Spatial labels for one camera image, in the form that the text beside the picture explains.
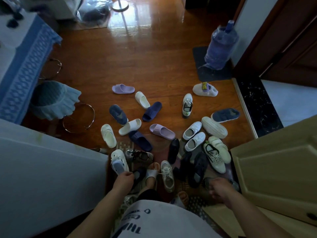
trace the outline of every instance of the person's right arm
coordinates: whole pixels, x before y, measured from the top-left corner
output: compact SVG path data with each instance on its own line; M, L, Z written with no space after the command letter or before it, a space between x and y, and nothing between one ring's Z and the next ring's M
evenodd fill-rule
M294 238L237 192L226 179L212 179L209 189L215 200L233 211L247 238Z

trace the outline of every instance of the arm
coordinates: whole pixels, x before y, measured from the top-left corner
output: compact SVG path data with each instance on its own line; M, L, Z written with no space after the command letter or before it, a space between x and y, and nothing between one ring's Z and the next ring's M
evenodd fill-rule
M132 172L123 172L114 182L112 190L67 238L109 238L118 208L131 190Z
M255 205L235 191L224 178L210 181L210 194L231 209L248 238L294 238L265 216Z

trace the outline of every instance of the ruffled blue stool cover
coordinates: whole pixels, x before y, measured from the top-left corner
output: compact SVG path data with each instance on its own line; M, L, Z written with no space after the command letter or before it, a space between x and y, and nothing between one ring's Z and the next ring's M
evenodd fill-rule
M30 110L39 119L62 119L71 115L81 91L56 81L45 81L33 92Z

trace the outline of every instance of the black marble threshold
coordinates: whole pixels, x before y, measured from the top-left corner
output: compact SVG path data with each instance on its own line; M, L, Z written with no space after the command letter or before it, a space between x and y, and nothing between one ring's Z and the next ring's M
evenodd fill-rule
M238 78L236 83L257 137L283 128L283 124L259 77Z

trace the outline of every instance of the plastic wrap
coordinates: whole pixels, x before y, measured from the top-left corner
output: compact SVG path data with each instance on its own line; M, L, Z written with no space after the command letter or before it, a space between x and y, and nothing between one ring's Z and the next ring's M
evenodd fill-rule
M77 21L89 26L101 25L110 15L112 0L83 0L77 10Z

